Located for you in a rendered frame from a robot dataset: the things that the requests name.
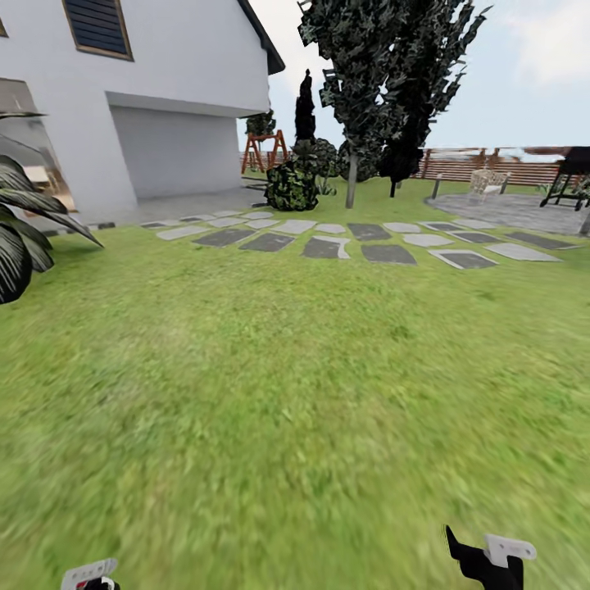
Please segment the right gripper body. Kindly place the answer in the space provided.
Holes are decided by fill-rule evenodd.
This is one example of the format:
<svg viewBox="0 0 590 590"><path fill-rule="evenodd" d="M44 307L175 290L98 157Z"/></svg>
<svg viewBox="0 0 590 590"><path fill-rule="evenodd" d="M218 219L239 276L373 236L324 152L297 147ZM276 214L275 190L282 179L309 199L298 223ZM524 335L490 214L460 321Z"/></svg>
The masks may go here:
<svg viewBox="0 0 590 590"><path fill-rule="evenodd" d="M508 557L508 567L493 564L483 549L460 545L460 569L466 578L479 579L484 590L513 587L524 590L524 563L518 557Z"/></svg>

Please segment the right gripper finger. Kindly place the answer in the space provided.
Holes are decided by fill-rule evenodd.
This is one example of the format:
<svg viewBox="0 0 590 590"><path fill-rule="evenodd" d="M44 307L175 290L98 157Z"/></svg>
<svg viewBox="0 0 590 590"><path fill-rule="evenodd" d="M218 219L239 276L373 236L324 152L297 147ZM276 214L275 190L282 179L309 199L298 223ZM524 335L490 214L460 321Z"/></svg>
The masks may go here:
<svg viewBox="0 0 590 590"><path fill-rule="evenodd" d="M458 541L455 539L455 536L453 535L453 532L450 529L449 525L447 525L447 527L445 527L445 532L448 537L448 541L449 541L449 545L450 545L450 552L452 554L452 557L459 559L460 558L460 543L458 543Z"/></svg>

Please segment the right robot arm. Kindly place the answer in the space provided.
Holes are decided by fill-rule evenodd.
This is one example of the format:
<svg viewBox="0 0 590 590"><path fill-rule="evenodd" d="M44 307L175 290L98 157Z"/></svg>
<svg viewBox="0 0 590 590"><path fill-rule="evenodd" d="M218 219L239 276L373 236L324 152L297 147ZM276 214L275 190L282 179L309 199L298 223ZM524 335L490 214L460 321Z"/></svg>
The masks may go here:
<svg viewBox="0 0 590 590"><path fill-rule="evenodd" d="M449 525L445 532L452 557L460 560L460 569L466 578L479 579L484 590L524 590L522 558L535 561L537 557L537 550L531 543L485 533L487 550L461 545Z"/></svg>

